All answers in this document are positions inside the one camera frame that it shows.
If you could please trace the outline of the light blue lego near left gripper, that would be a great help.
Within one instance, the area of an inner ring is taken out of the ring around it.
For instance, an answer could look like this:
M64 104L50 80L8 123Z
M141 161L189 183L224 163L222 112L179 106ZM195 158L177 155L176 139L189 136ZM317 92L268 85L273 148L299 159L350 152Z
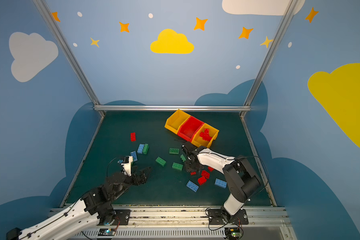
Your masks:
M131 152L131 156L133 157L133 161L134 161L134 162L138 161L136 151Z

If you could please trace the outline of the light blue lego brick right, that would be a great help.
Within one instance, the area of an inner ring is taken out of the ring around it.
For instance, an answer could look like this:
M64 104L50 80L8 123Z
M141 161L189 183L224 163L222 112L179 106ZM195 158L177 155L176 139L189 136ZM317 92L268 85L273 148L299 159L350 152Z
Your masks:
M223 180L220 180L220 179L216 179L215 180L215 185L225 189L227 187L227 182L225 182Z

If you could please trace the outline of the green circuit board left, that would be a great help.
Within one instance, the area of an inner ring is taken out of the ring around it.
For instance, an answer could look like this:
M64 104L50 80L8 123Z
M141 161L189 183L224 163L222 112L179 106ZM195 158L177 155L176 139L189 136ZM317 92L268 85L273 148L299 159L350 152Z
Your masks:
M100 229L98 237L113 237L116 234L116 229Z

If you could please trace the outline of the green lego brick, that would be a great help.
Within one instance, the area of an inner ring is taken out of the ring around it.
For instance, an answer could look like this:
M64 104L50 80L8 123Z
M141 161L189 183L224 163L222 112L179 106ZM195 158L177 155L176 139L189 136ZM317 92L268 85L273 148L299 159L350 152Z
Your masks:
M173 163L172 164L172 169L174 170L178 170L178 171L182 171L183 170L183 164L179 164L179 163Z
M148 153L148 150L149 150L149 145L148 145L148 144L144 144L142 153L143 153L144 155L146 155L146 154Z
M180 155L180 158L183 162L187 161L187 158L184 155Z
M170 155L179 155L179 154L180 154L180 149L177 149L177 148L169 148L169 154L170 154Z
M161 157L157 157L155 160L156 163L158 163L160 166L164 167L166 165L166 161L162 159Z

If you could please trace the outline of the green circuit board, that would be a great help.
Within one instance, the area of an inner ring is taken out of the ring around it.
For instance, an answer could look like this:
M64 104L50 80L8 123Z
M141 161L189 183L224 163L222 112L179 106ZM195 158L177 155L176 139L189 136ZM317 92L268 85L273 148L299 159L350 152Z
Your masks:
M225 240L240 240L243 237L243 232L240 228L225 228Z
M113 237L116 234L116 229L100 229L98 237Z

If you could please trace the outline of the yellow bin far left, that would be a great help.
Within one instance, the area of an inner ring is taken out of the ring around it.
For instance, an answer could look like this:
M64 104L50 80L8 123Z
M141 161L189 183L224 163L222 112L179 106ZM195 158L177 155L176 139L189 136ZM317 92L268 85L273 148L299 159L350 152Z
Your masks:
M165 123L165 128L175 135L178 134L180 127L191 117L182 110L176 110Z

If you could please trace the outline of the light blue lego brick upper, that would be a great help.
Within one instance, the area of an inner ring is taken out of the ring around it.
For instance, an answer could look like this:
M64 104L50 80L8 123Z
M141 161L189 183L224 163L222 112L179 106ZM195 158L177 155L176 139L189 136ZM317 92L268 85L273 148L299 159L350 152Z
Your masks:
M143 154L144 147L145 147L145 144L139 144L137 153L138 154Z

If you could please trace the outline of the red middle bin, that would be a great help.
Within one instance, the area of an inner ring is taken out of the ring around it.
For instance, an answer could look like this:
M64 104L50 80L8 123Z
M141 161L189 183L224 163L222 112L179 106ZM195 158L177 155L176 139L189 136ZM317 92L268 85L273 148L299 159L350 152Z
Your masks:
M187 142L191 142L197 131L204 125L204 122L190 116L179 128L177 135Z

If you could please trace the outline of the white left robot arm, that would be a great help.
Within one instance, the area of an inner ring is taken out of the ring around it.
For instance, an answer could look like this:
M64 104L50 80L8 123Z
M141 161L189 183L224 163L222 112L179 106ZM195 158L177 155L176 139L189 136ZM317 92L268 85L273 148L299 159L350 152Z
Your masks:
M7 232L7 240L67 240L79 232L99 224L111 225L115 219L112 202L126 193L131 186L147 182L152 168L138 170L132 167L127 175L115 172L105 182L85 194L65 210L26 229L14 228Z

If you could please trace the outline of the aluminium left corner post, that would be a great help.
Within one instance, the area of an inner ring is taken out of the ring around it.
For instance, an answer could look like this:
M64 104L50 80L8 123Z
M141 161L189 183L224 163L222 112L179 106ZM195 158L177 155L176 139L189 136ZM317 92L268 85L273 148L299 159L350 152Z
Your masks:
M62 30L60 29L58 22L54 19L52 12L46 1L39 1L33 0L33 3L37 7L39 13L43 17L44 21L46 22L47 26L49 27L51 33L55 37L56 41L58 42L60 48L62 49L64 55L66 56L68 62L70 63L72 69L74 70L75 74L77 75L80 83L84 87L87 95L89 96L90 100L94 104L94 107L101 105L98 97L95 94L94 89L92 88L88 78L86 77L83 69L81 68L78 60L76 59L71 47L66 40Z

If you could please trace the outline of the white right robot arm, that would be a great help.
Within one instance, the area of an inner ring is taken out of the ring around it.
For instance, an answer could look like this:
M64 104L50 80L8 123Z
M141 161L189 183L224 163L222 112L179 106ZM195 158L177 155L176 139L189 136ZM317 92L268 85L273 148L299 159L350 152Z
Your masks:
M190 142L182 144L186 155L187 172L200 172L204 166L222 173L230 195L222 207L226 217L233 217L245 202L261 187L258 176L247 157L228 157L204 146L196 147Z

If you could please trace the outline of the light blue lego brick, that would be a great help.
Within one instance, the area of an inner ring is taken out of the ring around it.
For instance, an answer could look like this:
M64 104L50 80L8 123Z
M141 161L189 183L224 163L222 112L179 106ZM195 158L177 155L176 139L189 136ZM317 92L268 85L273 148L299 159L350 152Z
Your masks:
M187 182L187 188L189 188L191 191L193 191L193 192L197 192L198 191L198 189L199 189L199 186L198 185L196 185L195 183L193 183L192 181L188 181Z
M145 144L139 144L137 153L138 154L143 154L144 147L145 147Z
M227 182L225 182L223 180L220 180L220 179L216 179L215 180L215 185L225 189L227 187Z

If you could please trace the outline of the aluminium corner post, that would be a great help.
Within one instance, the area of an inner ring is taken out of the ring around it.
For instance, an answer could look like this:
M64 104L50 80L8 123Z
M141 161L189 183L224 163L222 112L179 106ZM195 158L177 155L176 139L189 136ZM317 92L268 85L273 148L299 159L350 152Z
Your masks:
M44 21L46 22L47 26L49 27L51 33L55 37L56 41L58 42L60 48L62 49L64 55L66 56L68 62L70 63L72 69L74 70L75 74L77 75L80 83L84 87L87 95L89 96L90 100L94 104L94 107L101 105L98 97L95 94L94 89L92 88L88 78L86 77L83 69L81 68L78 60L76 59L71 47L66 40L62 30L60 29L58 22L54 19L52 12L46 1L39 1L33 0L33 3L37 7L39 13L43 17Z
M271 45L268 47L266 56L262 62L262 65L260 67L260 70L255 78L254 83L252 84L252 87L250 88L250 91L246 97L246 100L244 102L244 107L246 107L245 110L240 112L240 118L241 120L244 120L245 115L247 112L251 110L251 104L256 96L256 93L258 92L258 89L267 73L268 68L271 65L271 62L277 52L277 49L294 17L294 11L298 6L299 1L292 0L287 5L286 11L280 21L280 24L275 32L274 40L271 42Z

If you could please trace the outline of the green lego brick beside blue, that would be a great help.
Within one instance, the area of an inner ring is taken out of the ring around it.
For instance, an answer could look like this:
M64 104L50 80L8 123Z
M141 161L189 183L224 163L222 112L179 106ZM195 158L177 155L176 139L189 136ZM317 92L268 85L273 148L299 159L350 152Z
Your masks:
M148 150L149 150L149 145L148 145L148 144L144 144L142 153L143 153L144 155L146 155L146 154L148 153Z

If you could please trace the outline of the light blue lego brick front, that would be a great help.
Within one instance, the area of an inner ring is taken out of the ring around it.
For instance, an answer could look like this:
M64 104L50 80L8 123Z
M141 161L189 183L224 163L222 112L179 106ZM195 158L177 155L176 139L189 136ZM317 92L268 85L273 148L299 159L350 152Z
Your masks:
M188 181L187 182L187 188L189 188L191 191L193 191L193 192L197 192L198 191L198 189L199 189L199 186L198 185L196 185L195 183L193 183L192 181Z

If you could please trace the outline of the aluminium back frame rail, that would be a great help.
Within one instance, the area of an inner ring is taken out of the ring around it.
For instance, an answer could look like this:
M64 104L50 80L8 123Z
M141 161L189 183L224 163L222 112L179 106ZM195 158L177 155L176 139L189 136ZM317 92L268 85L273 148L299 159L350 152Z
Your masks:
M190 112L249 112L250 106L133 106L133 105L95 105L96 111L190 111Z

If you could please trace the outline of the front aluminium rail bed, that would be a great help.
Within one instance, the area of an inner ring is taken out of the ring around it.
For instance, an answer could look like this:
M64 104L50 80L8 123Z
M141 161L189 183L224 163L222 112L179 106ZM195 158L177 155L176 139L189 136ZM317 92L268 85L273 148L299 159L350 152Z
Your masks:
M219 206L127 206L131 211L127 226L95 226L71 237L73 240L224 240L225 228L240 228L240 240L295 240L297 235L282 207L243 207L248 225L210 225L206 209ZM98 237L100 229L116 229L113 237Z

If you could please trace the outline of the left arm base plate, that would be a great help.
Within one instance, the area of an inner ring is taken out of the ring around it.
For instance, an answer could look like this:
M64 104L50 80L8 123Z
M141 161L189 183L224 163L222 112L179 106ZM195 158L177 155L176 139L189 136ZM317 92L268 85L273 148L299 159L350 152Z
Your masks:
M126 209L116 209L113 215L107 218L104 222L104 226L127 226L129 224L131 211Z

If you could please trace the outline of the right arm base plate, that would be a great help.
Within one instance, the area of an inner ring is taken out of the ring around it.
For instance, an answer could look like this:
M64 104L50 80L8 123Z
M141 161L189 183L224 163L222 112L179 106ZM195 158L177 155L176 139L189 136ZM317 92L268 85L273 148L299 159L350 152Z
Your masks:
M223 208L221 209L206 209L206 214L210 225L224 225L224 224L236 224L236 225L248 225L249 219L247 212L240 209L236 214L230 215Z

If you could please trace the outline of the aluminium right corner post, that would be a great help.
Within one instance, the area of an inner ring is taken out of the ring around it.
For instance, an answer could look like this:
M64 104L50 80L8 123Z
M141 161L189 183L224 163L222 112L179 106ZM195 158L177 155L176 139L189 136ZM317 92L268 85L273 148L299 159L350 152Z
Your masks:
M262 65L260 67L260 70L255 78L254 83L252 84L252 87L250 88L250 91L246 97L246 100L244 102L244 107L246 107L245 110L240 112L240 118L241 120L244 120L245 115L247 112L251 110L251 104L256 96L256 93L258 92L258 89L267 73L268 68L271 65L271 62L277 52L277 49L294 17L294 11L298 6L299 1L292 0L287 5L286 11L280 21L280 24L275 32L274 40L271 42L271 45L268 47L266 56L262 62Z

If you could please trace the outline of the green circuit board right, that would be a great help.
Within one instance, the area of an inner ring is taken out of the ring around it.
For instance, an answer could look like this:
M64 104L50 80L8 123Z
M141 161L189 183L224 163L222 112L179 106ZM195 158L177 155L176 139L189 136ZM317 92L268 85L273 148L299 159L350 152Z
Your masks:
M225 240L240 240L243 237L243 232L240 228L225 228Z

